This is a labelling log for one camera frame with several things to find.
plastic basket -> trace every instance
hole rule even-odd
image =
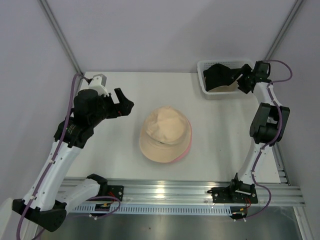
[[[239,89],[233,91],[219,91],[208,92],[206,91],[206,82],[204,78],[204,70],[207,70],[214,64],[223,64],[231,69],[239,69],[243,65],[248,64],[251,68],[254,67],[254,63],[247,58],[230,58],[230,59],[216,59],[216,60],[203,60],[197,63],[197,71],[200,81],[200,86],[203,95],[208,100],[228,99],[228,98],[241,98],[245,95]]]

hat brim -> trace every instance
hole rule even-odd
[[[155,144],[155,140],[149,137],[142,128],[139,145],[141,152],[148,159],[158,163],[176,162],[183,158],[189,151],[192,143],[192,128],[188,121],[185,139],[179,144]]]

gray floor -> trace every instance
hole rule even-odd
[[[226,216],[115,214],[67,219],[42,240],[302,240],[291,207],[269,207],[247,222]]]

robotic arm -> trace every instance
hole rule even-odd
[[[67,116],[69,119],[66,133],[61,139],[63,142],[55,160],[52,160],[53,154],[62,136],[65,121],[58,126],[50,154],[34,185],[23,199],[13,200],[12,209],[22,215],[28,201],[33,199],[25,218],[50,232],[57,230],[75,207],[92,197],[106,196],[110,191],[106,179],[92,174],[70,192],[58,194],[71,164],[94,134],[94,128],[104,119],[129,115],[134,106],[120,88],[114,90],[119,100],[119,103],[114,103],[106,89],[106,81],[104,75],[95,75],[90,80],[88,89],[79,91],[74,98],[74,108],[71,109],[73,116]],[[44,179],[41,179],[45,171],[47,173]],[[42,181],[42,184],[36,196],[33,196],[39,181]]]
[[[238,89],[256,96],[259,108],[250,126],[251,146],[241,169],[228,187],[214,187],[207,191],[212,194],[214,203],[246,204],[246,199],[253,204],[258,203],[253,176],[256,178],[264,157],[282,139],[290,114],[290,109],[282,106],[275,97],[274,87],[268,79],[270,69],[269,63],[257,61],[253,70],[245,64],[233,76],[238,82]]]

hat crown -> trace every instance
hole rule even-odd
[[[146,119],[146,133],[163,144],[177,144],[187,130],[185,116],[170,106],[154,110]]]

